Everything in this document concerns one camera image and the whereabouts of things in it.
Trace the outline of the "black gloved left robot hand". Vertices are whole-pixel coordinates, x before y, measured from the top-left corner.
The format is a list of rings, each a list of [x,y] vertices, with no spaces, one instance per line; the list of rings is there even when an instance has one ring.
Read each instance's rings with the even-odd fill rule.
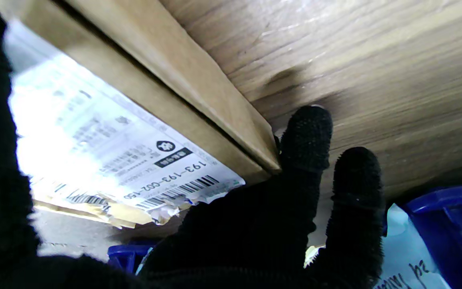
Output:
[[[330,113],[299,108],[281,139],[282,172],[188,210],[132,276],[87,255],[39,256],[33,204],[18,167],[8,97],[11,66],[0,16],[0,289],[371,289],[383,265],[385,200],[376,156],[364,147],[335,164],[326,247],[308,268],[322,173],[329,166]]]

